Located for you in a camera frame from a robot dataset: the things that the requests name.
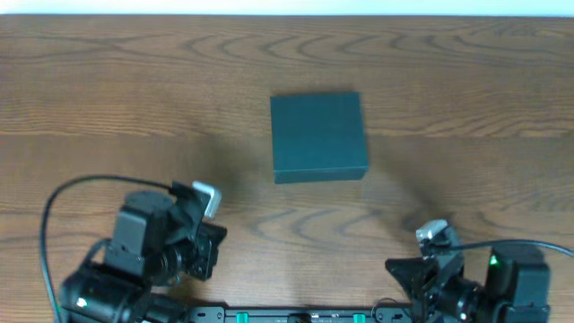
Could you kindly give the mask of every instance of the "white wall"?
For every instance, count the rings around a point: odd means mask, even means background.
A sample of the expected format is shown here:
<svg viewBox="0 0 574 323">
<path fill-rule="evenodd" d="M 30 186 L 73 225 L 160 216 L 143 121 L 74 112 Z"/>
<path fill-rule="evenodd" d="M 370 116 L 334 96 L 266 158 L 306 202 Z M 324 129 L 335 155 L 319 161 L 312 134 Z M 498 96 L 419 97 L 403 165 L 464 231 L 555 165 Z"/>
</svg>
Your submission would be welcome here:
<svg viewBox="0 0 574 323">
<path fill-rule="evenodd" d="M 0 0 L 0 13 L 574 16 L 574 0 Z"/>
</svg>

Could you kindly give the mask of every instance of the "black wire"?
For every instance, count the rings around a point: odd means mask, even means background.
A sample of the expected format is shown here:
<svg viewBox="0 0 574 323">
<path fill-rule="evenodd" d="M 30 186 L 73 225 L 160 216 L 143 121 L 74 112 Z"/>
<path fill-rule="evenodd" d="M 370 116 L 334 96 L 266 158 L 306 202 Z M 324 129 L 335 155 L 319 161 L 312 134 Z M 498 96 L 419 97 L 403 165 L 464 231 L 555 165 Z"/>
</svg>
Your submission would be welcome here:
<svg viewBox="0 0 574 323">
<path fill-rule="evenodd" d="M 52 306 L 52 311 L 54 312 L 54 320 L 56 323 L 61 323 L 62 319 L 60 317 L 60 309 L 57 306 L 56 295 L 54 294 L 52 278 L 50 277 L 50 272 L 48 269 L 48 253 L 46 250 L 46 230 L 48 227 L 48 217 L 50 214 L 50 208 L 52 207 L 54 201 L 56 201 L 56 198 L 58 195 L 60 195 L 60 193 L 76 184 L 92 180 L 116 180 L 133 184 L 147 185 L 156 188 L 163 188 L 167 190 L 171 189 L 171 187 L 168 185 L 150 180 L 134 179 L 130 177 L 117 176 L 117 175 L 90 175 L 76 179 L 71 179 L 54 190 L 54 192 L 50 195 L 50 198 L 46 202 L 46 206 L 44 207 L 44 212 L 42 214 L 42 224 L 40 225 L 39 229 L 39 262 L 41 265 L 42 275 L 44 276 L 44 284 L 46 285 L 46 291 L 48 292 L 48 298 L 50 300 L 50 305 Z"/>
<path fill-rule="evenodd" d="M 385 303 L 385 301 L 392 301 L 396 304 L 400 304 L 397 300 L 390 298 L 390 297 L 383 297 L 382 299 L 378 300 L 375 305 L 373 305 L 373 307 L 370 309 L 370 316 L 372 318 L 374 318 L 375 320 L 377 320 L 377 318 L 375 318 L 375 308 L 377 307 L 377 305 L 383 305 Z M 411 315 L 409 315 L 409 313 L 404 309 L 401 308 L 401 310 L 403 310 L 403 313 L 406 315 L 407 318 L 411 319 Z"/>
<path fill-rule="evenodd" d="M 459 250 L 469 250 L 469 249 L 477 249 L 477 248 L 484 248 L 484 247 L 494 247 L 504 244 L 526 244 L 526 245 L 533 245 L 537 247 L 543 247 L 552 249 L 563 254 L 566 254 L 570 257 L 574 257 L 574 251 L 572 249 L 568 249 L 563 246 L 559 246 L 557 244 L 553 244 L 550 242 L 544 242 L 539 240 L 527 240 L 527 239 L 507 239 L 507 240 L 492 240 L 492 241 L 484 241 L 478 243 L 470 243 L 465 244 L 462 246 L 454 246 L 454 247 L 433 247 L 433 250 L 438 252 L 449 252 L 449 251 L 459 251 Z"/>
<path fill-rule="evenodd" d="M 88 253 L 86 254 L 86 257 L 83 258 L 82 266 L 88 266 L 88 264 L 90 264 L 90 262 L 91 262 L 91 259 L 94 256 L 96 256 L 98 251 L 100 251 L 100 249 L 102 249 L 103 247 L 109 246 L 110 242 L 111 242 L 111 239 L 105 238 L 105 239 L 102 239 L 102 240 L 94 243 L 93 246 L 91 246 L 90 251 L 88 251 Z"/>
</svg>

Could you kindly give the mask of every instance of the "wood grain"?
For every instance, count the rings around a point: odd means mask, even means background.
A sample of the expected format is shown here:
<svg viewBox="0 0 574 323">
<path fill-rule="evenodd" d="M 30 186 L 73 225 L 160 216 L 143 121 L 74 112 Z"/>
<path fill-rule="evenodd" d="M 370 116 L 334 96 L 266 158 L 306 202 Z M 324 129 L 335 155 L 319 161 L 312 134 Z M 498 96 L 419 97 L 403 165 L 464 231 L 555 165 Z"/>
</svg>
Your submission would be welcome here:
<svg viewBox="0 0 574 323">
<path fill-rule="evenodd" d="M 386 258 L 448 218 L 464 241 L 574 245 L 574 21 L 516 18 L 0 17 L 0 321 L 47 322 L 39 213 L 88 173 L 222 189 L 213 279 L 172 295 L 230 305 L 403 300 Z M 361 92 L 370 172 L 273 184 L 268 98 Z M 109 236 L 123 195 L 66 193 L 56 284 Z M 467 253 L 482 281 L 488 250 Z M 571 261 L 548 253 L 552 322 L 574 319 Z"/>
</svg>

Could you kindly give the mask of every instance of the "dark green box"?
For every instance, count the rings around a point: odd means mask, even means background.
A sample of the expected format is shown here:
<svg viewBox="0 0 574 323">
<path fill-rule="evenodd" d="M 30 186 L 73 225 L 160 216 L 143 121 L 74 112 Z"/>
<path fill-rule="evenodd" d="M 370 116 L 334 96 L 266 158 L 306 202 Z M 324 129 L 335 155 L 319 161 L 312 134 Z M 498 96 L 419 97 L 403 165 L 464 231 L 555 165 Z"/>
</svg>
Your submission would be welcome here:
<svg viewBox="0 0 574 323">
<path fill-rule="evenodd" d="M 271 98 L 275 183 L 362 179 L 369 169 L 358 92 Z"/>
</svg>

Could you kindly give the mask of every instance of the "green connector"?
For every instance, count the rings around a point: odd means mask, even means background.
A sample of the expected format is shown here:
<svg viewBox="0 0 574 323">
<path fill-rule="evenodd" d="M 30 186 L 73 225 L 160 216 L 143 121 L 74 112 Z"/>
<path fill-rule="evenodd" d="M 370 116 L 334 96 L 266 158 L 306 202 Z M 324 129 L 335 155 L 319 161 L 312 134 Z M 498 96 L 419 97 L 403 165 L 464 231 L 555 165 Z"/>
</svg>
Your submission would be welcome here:
<svg viewBox="0 0 574 323">
<path fill-rule="evenodd" d="M 352 314 L 352 322 L 353 323 L 365 323 L 367 318 L 365 314 Z"/>
<path fill-rule="evenodd" d="M 249 323 L 249 314 L 247 313 L 237 313 L 235 316 L 237 323 Z"/>
</svg>

